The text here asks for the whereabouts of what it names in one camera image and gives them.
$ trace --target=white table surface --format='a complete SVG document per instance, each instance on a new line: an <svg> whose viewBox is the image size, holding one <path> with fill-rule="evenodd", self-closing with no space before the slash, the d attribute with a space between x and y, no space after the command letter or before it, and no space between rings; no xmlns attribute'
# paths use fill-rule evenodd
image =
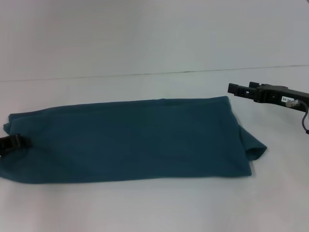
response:
<svg viewBox="0 0 309 232"><path fill-rule="evenodd" d="M0 80L309 65L307 0L0 0Z"/></svg>
<svg viewBox="0 0 309 232"><path fill-rule="evenodd" d="M268 146L248 178L25 185L0 179L4 232L307 232L309 135L302 112L227 94L250 81L308 92L309 67L0 82L10 113L93 102L228 95L243 127Z"/></svg>

